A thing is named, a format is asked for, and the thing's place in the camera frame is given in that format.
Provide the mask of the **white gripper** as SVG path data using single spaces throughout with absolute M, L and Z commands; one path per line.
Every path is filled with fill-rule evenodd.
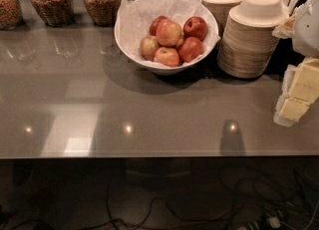
M 294 121 L 299 121 L 309 110 L 305 103 L 311 105 L 318 98 L 319 59 L 307 57 L 297 68 L 289 65 L 275 107 L 274 122 L 282 126 L 293 126 Z

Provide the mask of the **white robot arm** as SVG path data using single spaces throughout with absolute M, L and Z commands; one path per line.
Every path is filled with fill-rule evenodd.
M 290 38 L 293 50 L 304 56 L 297 67 L 287 67 L 273 117 L 277 124 L 293 126 L 319 99 L 319 0 L 307 0 L 272 35 Z

